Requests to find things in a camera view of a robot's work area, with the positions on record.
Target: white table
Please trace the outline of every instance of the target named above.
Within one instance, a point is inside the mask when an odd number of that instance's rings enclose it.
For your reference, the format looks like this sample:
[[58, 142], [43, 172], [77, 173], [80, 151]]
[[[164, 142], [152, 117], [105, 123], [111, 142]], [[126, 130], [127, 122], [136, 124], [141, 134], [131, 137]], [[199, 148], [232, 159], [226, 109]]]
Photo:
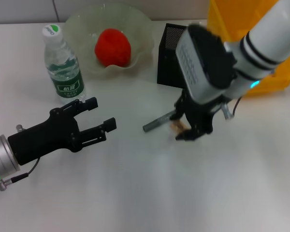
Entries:
[[[0, 192], [0, 232], [290, 232], [290, 88], [241, 101], [230, 122], [218, 113], [214, 132], [195, 142], [176, 142], [168, 125], [143, 133], [181, 91], [156, 84], [165, 23], [155, 22], [153, 60], [117, 78], [85, 77], [99, 108], [77, 117], [80, 129], [111, 117], [118, 129], [77, 154], [42, 157]], [[0, 25], [0, 134], [60, 104], [43, 25]]]

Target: clear bowl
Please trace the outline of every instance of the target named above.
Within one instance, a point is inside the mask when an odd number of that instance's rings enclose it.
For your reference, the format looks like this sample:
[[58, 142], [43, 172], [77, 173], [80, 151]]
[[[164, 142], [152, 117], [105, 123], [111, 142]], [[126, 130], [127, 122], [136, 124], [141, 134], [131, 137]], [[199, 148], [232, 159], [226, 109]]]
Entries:
[[[99, 35], [108, 28], [123, 32], [131, 44], [131, 60], [127, 67], [103, 66], [94, 49]], [[154, 47], [152, 21], [141, 11], [122, 3], [86, 7], [72, 15], [63, 26], [63, 36], [78, 57], [81, 68], [90, 73], [123, 70], [136, 65]]]

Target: water bottle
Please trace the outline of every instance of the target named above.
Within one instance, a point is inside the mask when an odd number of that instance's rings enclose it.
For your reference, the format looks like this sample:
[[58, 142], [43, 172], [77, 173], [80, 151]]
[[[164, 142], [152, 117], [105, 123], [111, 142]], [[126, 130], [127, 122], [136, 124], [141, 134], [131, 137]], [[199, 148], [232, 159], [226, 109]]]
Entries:
[[60, 26], [49, 24], [43, 28], [44, 61], [60, 100], [67, 104], [84, 100], [86, 93], [77, 57], [64, 41]]

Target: yellow container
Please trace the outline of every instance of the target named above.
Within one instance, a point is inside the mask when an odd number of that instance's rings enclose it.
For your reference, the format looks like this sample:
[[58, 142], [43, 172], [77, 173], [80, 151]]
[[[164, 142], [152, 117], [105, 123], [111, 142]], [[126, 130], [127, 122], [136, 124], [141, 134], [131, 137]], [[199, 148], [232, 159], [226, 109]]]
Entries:
[[[207, 28], [223, 41], [239, 41], [278, 0], [210, 0]], [[284, 90], [290, 85], [290, 58], [247, 94]]]

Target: white bottle cap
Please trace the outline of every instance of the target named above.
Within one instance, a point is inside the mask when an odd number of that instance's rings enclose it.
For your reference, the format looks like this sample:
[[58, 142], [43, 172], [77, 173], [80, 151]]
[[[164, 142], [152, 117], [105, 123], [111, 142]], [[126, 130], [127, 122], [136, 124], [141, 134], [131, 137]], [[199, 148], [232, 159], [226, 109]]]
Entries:
[[58, 44], [63, 40], [61, 28], [57, 24], [48, 24], [44, 26], [42, 33], [45, 44]]

